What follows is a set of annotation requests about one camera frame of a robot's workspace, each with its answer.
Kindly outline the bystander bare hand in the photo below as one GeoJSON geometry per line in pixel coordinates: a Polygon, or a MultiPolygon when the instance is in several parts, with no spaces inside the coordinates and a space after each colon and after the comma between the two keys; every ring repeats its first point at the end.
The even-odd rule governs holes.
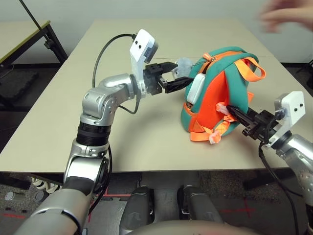
{"type": "Polygon", "coordinates": [[[299,24],[313,31],[313,1],[312,0],[270,0],[260,13],[267,32],[278,33],[282,24],[299,24]]]}

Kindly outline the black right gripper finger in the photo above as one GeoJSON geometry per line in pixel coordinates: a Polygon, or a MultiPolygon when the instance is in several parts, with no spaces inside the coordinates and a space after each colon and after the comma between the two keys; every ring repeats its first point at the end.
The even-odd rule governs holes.
{"type": "Polygon", "coordinates": [[[256,116],[256,112],[248,108],[248,111],[245,113],[242,110],[240,110],[238,107],[227,105],[228,112],[236,119],[236,120],[254,120],[254,117],[256,116]]]}
{"type": "Polygon", "coordinates": [[[245,127],[248,127],[252,124],[252,119],[247,114],[240,113],[240,112],[239,113],[233,112],[231,115],[234,117],[234,119],[237,122],[239,122],[245,127]]]}

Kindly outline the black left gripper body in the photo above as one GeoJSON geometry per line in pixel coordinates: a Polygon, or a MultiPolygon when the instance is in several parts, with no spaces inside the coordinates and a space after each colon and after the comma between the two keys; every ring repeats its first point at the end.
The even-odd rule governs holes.
{"type": "Polygon", "coordinates": [[[147,65],[143,70],[145,88],[148,94],[156,95],[166,89],[167,81],[162,75],[168,73],[168,62],[147,65]]]}

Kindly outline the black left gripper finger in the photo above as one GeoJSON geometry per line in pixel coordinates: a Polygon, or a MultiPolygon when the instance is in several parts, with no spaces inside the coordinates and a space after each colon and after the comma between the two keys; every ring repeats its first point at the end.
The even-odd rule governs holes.
{"type": "Polygon", "coordinates": [[[159,64],[159,68],[161,69],[162,74],[171,72],[177,66],[178,66],[178,64],[173,63],[173,62],[163,62],[163,63],[159,64]]]}
{"type": "Polygon", "coordinates": [[[190,83],[193,82],[193,78],[190,77],[180,77],[173,81],[167,81],[162,76],[158,79],[159,84],[165,90],[166,94],[179,91],[187,87],[190,83]]]}

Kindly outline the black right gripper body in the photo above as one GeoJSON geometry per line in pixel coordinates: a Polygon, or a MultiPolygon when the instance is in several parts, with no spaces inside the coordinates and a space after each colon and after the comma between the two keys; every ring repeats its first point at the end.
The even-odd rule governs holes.
{"type": "Polygon", "coordinates": [[[252,121],[252,124],[245,127],[242,131],[246,137],[251,137],[254,140],[260,140],[261,142],[269,142],[272,135],[276,133],[274,128],[279,124],[275,115],[263,110],[260,113],[256,112],[256,116],[252,121]]]}

